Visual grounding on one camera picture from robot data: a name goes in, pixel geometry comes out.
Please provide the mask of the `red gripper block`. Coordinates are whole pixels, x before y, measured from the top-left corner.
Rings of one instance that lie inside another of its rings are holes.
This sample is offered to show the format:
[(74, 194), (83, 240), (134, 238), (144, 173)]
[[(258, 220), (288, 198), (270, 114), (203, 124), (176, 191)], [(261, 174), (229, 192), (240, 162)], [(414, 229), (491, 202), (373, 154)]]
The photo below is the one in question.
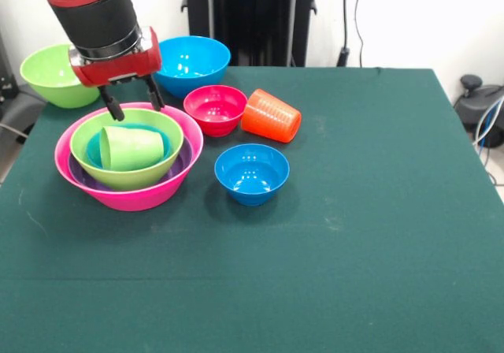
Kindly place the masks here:
[(158, 38), (152, 27), (142, 27), (139, 42), (125, 55), (104, 61), (85, 59), (71, 45), (69, 47), (69, 63), (82, 85), (98, 87), (106, 108), (115, 121), (122, 121), (124, 113), (120, 103), (106, 90), (106, 85), (132, 77), (144, 77), (147, 85), (150, 103), (154, 110), (165, 107), (158, 86), (151, 76), (161, 69), (161, 51)]

